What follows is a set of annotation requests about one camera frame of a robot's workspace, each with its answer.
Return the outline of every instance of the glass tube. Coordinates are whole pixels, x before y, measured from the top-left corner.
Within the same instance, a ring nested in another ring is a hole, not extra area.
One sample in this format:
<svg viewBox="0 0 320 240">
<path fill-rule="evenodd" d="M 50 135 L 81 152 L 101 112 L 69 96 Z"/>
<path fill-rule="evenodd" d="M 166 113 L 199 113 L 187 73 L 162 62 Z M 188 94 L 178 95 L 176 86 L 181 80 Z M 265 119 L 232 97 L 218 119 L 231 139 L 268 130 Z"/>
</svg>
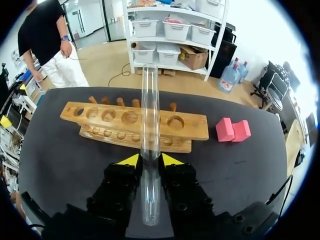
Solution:
<svg viewBox="0 0 320 240">
<path fill-rule="evenodd" d="M 158 67 L 145 64 L 141 91 L 141 178 L 142 220 L 148 226 L 159 223 L 161 181 L 158 171 L 160 156 L 160 112 Z"/>
</svg>

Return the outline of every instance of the water bottle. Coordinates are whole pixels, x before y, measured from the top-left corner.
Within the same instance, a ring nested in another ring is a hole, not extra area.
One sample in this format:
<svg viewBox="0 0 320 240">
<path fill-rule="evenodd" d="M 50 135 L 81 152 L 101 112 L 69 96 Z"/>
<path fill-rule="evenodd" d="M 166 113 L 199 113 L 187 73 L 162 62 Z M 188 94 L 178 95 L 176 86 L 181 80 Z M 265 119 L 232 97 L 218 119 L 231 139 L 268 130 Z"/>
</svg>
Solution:
<svg viewBox="0 0 320 240">
<path fill-rule="evenodd" d="M 236 57 L 235 60 L 232 60 L 232 61 L 230 62 L 229 66 L 234 66 L 235 63 L 238 63 L 238 61 L 239 61 L 239 58 Z"/>
<path fill-rule="evenodd" d="M 219 88 L 225 93 L 230 93 L 232 88 L 238 83 L 240 79 L 240 73 L 238 71 L 238 63 L 233 66 L 227 66 L 222 73 L 219 80 Z"/>
<path fill-rule="evenodd" d="M 247 61 L 245 61 L 244 63 L 240 63 L 240 67 L 239 67 L 240 80 L 239 80 L 238 84 L 242 84 L 242 81 L 248 75 L 249 70 L 247 68 L 247 64 L 248 64 Z"/>
</svg>

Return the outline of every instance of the hand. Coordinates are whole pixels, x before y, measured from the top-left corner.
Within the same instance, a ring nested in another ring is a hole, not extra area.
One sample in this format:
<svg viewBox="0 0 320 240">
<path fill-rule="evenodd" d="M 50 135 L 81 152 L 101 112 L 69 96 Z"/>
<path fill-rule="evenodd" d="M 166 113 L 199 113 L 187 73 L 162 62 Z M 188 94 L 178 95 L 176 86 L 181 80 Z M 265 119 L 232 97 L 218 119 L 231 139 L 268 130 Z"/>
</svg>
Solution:
<svg viewBox="0 0 320 240">
<path fill-rule="evenodd" d="M 61 41 L 61 53 L 62 55 L 66 56 L 67 58 L 71 55 L 72 47 L 68 40 Z"/>
<path fill-rule="evenodd" d="M 42 82 L 43 81 L 43 79 L 44 79 L 44 77 L 41 75 L 41 73 L 40 72 L 38 72 L 38 71 L 33 71 L 32 72 L 32 75 L 34 76 L 34 79 L 35 79 L 35 81 L 36 82 Z"/>
</svg>

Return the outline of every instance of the shelf unit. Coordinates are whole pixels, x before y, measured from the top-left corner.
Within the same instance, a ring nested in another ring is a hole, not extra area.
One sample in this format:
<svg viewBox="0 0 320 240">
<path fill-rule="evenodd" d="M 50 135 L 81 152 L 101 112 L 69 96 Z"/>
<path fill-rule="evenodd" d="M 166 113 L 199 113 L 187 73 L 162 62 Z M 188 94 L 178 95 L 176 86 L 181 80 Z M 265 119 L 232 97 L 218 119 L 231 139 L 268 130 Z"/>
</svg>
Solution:
<svg viewBox="0 0 320 240">
<path fill-rule="evenodd" d="M 208 81 L 210 73 L 211 73 L 212 68 L 214 66 L 214 63 L 216 61 L 216 58 L 218 55 L 218 50 L 221 46 L 222 38 L 223 38 L 223 35 L 225 32 L 226 23 L 227 23 L 229 0 L 225 0 L 224 12 L 223 12 L 222 19 L 219 19 L 214 16 L 210 16 L 210 15 L 207 15 L 207 14 L 204 14 L 201 12 L 197 12 L 197 11 L 191 11 L 191 10 L 169 7 L 169 6 L 144 6 L 144 7 L 127 8 L 127 0 L 122 0 L 122 5 L 123 5 L 123 13 L 124 13 L 124 27 L 125 27 L 126 44 L 127 44 L 129 60 L 130 60 L 130 68 L 131 68 L 132 73 L 135 73 L 135 68 L 141 68 L 145 64 L 145 63 L 137 62 L 134 59 L 134 54 L 133 54 L 133 51 L 131 48 L 132 42 L 156 42 L 156 43 L 166 42 L 166 43 L 183 44 L 183 45 L 189 45 L 189 46 L 199 47 L 199 48 L 203 48 L 203 49 L 208 49 L 209 50 L 209 66 L 208 66 L 208 69 L 206 69 L 204 67 L 202 69 L 192 70 L 189 67 L 185 66 L 180 61 L 178 61 L 176 65 L 159 64 L 159 58 L 154 57 L 154 64 L 157 64 L 159 69 L 170 69 L 170 70 L 177 70 L 177 71 L 184 71 L 184 72 L 190 72 L 190 73 L 195 73 L 195 74 L 201 74 L 201 75 L 205 76 L 204 81 L 205 82 Z M 204 20 L 213 21 L 215 23 L 220 23 L 221 28 L 220 28 L 220 32 L 217 37 L 215 47 L 213 47 L 211 45 L 204 45 L 204 44 L 193 42 L 193 41 L 191 41 L 190 38 L 187 38 L 186 41 L 167 40 L 165 38 L 164 32 L 157 32 L 155 37 L 136 37 L 130 31 L 129 14 L 139 13 L 139 12 L 162 12 L 162 13 L 168 13 L 168 14 L 169 13 L 178 13 L 178 14 L 202 18 Z"/>
</svg>

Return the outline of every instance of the white pants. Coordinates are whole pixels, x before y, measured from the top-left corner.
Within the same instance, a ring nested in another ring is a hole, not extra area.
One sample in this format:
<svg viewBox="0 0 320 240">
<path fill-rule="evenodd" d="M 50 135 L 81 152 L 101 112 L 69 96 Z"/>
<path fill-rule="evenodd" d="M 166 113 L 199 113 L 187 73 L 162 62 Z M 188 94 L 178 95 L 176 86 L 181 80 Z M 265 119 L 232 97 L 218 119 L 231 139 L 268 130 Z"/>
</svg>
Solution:
<svg viewBox="0 0 320 240">
<path fill-rule="evenodd" d="M 89 87 L 88 81 L 82 72 L 76 48 L 72 46 L 70 57 L 65 57 L 59 51 L 45 65 L 41 66 L 56 88 Z"/>
</svg>

